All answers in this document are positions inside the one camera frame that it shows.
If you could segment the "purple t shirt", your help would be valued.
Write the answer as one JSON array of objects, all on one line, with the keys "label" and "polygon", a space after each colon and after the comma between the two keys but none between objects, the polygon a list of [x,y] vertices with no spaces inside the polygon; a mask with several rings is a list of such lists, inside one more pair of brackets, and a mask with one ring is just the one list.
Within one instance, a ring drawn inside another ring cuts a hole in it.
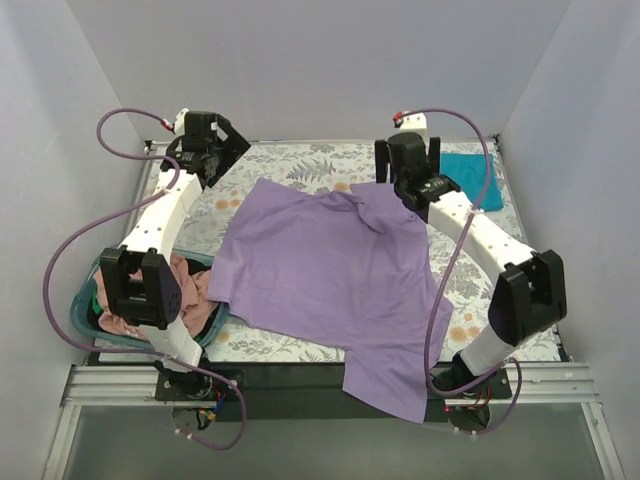
[{"label": "purple t shirt", "polygon": [[391,185],[312,195],[260,179],[227,228],[207,296],[253,328],[341,348],[346,393],[420,423],[425,370],[453,312],[437,288],[426,226]]}]

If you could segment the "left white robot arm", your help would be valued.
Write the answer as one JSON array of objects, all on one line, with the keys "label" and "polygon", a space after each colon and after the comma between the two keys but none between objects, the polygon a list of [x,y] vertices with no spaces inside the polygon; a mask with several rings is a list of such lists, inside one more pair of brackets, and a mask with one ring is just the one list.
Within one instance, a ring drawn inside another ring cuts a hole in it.
[{"label": "left white robot arm", "polygon": [[154,158],[160,164],[154,194],[120,245],[103,251],[100,270],[110,312],[140,328],[165,365],[182,371],[180,390],[200,400],[211,392],[213,377],[198,366],[203,349],[182,320],[171,254],[192,206],[250,144],[219,113],[184,109],[161,124],[175,137]]}]

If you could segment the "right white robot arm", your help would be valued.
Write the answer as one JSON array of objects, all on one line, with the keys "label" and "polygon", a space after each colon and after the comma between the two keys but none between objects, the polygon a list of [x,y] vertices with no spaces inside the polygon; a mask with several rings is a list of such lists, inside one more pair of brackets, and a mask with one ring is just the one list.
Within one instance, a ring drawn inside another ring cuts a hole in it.
[{"label": "right white robot arm", "polygon": [[427,377],[442,397],[475,397],[489,377],[533,335],[567,315],[564,263],[553,250],[537,252],[515,240],[482,213],[440,171],[440,140],[415,132],[374,143],[379,183],[391,183],[403,205],[456,243],[492,281],[489,324],[459,351],[449,369]]}]

